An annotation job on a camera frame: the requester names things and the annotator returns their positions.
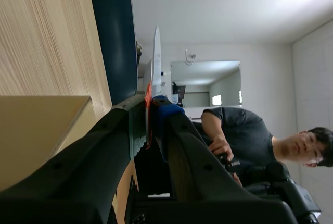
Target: man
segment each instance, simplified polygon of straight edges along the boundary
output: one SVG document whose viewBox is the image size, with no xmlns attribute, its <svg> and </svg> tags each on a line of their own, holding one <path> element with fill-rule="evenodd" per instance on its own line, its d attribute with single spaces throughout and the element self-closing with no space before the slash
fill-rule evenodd
<svg viewBox="0 0 333 224">
<path fill-rule="evenodd" d="M 296 161 L 308 167 L 333 166 L 333 132 L 314 128 L 285 139 L 272 136 L 258 115 L 243 108 L 204 110 L 195 123 L 214 155 L 227 154 L 256 166 L 272 161 Z"/>
<path fill-rule="evenodd" d="M 206 109 L 201 123 L 193 125 L 214 155 L 226 153 L 229 160 L 235 158 L 241 164 L 245 161 L 264 167 L 272 161 L 296 161 L 308 167 L 333 166 L 333 132 L 326 128 L 277 139 L 258 115 L 232 107 Z M 134 160 L 141 191 L 170 192 L 168 165 L 162 161 L 156 142 L 148 150 L 142 148 Z M 241 185 L 237 175 L 234 179 Z"/>
</svg>

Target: dark gray t-shirt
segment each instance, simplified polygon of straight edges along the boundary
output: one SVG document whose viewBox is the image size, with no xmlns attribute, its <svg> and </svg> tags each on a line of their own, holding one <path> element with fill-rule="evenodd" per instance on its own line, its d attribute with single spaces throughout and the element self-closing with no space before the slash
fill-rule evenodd
<svg viewBox="0 0 333 224">
<path fill-rule="evenodd" d="M 203 112 L 211 112 L 221 120 L 223 133 L 235 159 L 255 166 L 266 166 L 276 160 L 272 147 L 273 136 L 255 113 L 234 107 L 218 107 Z M 209 146 L 212 140 L 205 134 L 202 125 L 194 122 L 194 126 Z"/>
</svg>

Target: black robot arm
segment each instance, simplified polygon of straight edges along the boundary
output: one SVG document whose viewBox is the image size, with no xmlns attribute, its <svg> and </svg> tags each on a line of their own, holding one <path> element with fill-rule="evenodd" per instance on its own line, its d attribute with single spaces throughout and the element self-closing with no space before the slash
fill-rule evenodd
<svg viewBox="0 0 333 224">
<path fill-rule="evenodd" d="M 298 223 L 285 202 L 241 188 L 174 107 L 166 97 L 155 97 L 150 122 L 177 200 L 146 208 L 146 223 Z M 0 193 L 0 222 L 115 223 L 111 202 L 146 136 L 144 119 L 142 96 L 114 107 L 86 136 Z"/>
</svg>

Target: tiled wall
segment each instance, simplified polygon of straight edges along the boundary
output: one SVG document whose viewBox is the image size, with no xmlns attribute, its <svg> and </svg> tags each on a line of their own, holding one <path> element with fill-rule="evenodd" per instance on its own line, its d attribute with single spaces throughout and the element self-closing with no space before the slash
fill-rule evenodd
<svg viewBox="0 0 333 224">
<path fill-rule="evenodd" d="M 333 129 L 333 21 L 293 45 L 298 130 Z M 301 184 L 333 223 L 333 168 L 301 168 Z"/>
</svg>

